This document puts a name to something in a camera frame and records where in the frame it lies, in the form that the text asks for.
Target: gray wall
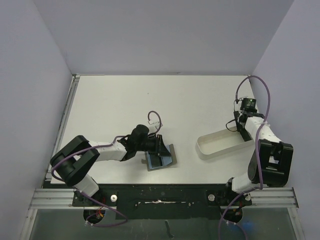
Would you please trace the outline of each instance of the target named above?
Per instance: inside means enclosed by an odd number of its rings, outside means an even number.
[[[0,7],[0,239],[19,237],[53,150],[71,73],[31,0]]]
[[[272,129],[294,147],[289,185],[296,190],[308,240],[319,239],[319,67],[320,1],[295,0],[254,74],[271,91]],[[256,81],[252,85],[265,111],[265,89]]]
[[[34,0],[73,74],[241,75],[293,0]]]

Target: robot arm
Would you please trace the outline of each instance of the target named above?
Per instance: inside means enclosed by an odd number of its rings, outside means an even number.
[[[120,140],[113,143],[88,141],[84,136],[78,135],[52,157],[50,164],[54,168],[63,161],[56,169],[61,179],[68,187],[75,187],[91,197],[99,190],[97,183],[88,175],[88,171],[95,162],[126,161],[133,158],[139,151],[148,152],[156,160],[171,156],[164,145],[162,135],[153,133],[160,127],[160,122],[150,120],[148,127],[138,125],[131,134],[121,136]],[[81,150],[86,151],[65,160],[66,157]]]
[[[244,98],[240,111],[235,111],[233,114],[237,131],[244,141],[256,141],[258,128],[265,118],[263,114],[257,113],[256,100]],[[283,187],[289,178],[293,146],[282,142],[268,124],[264,124],[260,130],[257,144],[264,186]],[[247,172],[232,178],[231,183],[232,191],[236,193],[245,193],[260,184],[256,150],[252,155]]]

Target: white tray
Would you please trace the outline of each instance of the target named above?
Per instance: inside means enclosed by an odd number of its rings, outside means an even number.
[[[207,160],[246,148],[254,144],[253,140],[244,141],[239,132],[231,132],[227,129],[200,136],[196,144],[196,152],[200,159]]]

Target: white wall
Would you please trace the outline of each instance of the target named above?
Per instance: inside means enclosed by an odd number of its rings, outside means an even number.
[[[295,0],[254,71],[271,91],[269,122],[294,147],[294,186],[307,240],[319,239],[320,216],[320,1]],[[259,107],[265,90],[253,81]]]
[[[241,75],[293,0],[34,0],[73,74]]]
[[[0,239],[19,237],[72,76],[31,0],[0,7]]]

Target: white table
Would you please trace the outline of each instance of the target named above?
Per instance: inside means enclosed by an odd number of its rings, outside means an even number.
[[[164,143],[174,144],[176,165],[147,171],[141,152],[125,162],[96,162],[89,175],[98,184],[224,184],[247,171],[254,146],[209,160],[201,160],[195,147],[198,137],[225,129],[233,119],[235,91],[244,78],[83,75],[61,147],[77,135],[111,142],[116,135],[130,134],[136,125],[146,124],[147,113],[155,110],[162,118],[159,134]],[[253,97],[248,81],[239,91],[243,96]],[[51,183],[61,182],[53,178]]]

